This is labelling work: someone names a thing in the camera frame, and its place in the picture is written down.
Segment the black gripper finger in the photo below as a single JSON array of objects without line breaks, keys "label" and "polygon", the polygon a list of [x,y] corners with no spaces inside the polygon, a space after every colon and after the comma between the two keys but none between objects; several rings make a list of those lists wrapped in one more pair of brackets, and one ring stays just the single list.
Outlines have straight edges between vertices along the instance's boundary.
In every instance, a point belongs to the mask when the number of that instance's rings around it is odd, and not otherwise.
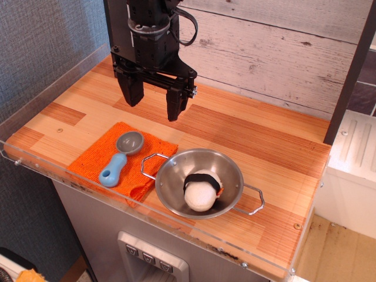
[{"label": "black gripper finger", "polygon": [[182,111],[186,109],[188,95],[183,84],[173,85],[167,90],[167,117],[170,122],[176,121]]},{"label": "black gripper finger", "polygon": [[143,81],[136,74],[118,73],[117,80],[126,103],[134,107],[144,97]]}]

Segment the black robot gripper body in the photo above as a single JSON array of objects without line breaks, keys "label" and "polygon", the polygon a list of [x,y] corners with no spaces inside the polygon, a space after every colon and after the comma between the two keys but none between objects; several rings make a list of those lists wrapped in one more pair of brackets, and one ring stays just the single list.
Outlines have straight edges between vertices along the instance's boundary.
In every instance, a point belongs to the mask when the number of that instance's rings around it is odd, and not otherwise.
[{"label": "black robot gripper body", "polygon": [[150,29],[148,33],[130,30],[129,36],[111,47],[113,70],[136,74],[143,83],[170,89],[183,84],[188,98],[197,93],[194,79],[197,72],[179,58],[180,45],[190,45],[195,40],[181,41],[179,28]]}]

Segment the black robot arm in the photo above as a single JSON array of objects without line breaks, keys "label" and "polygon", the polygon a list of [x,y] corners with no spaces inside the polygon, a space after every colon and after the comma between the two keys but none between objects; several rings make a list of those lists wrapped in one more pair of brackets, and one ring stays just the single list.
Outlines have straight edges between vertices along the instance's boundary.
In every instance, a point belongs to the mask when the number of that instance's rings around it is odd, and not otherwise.
[{"label": "black robot arm", "polygon": [[130,106],[144,97],[144,84],[165,89],[167,116],[177,120],[197,93],[197,72],[179,58],[180,17],[196,19],[178,1],[105,1],[113,71]]}]

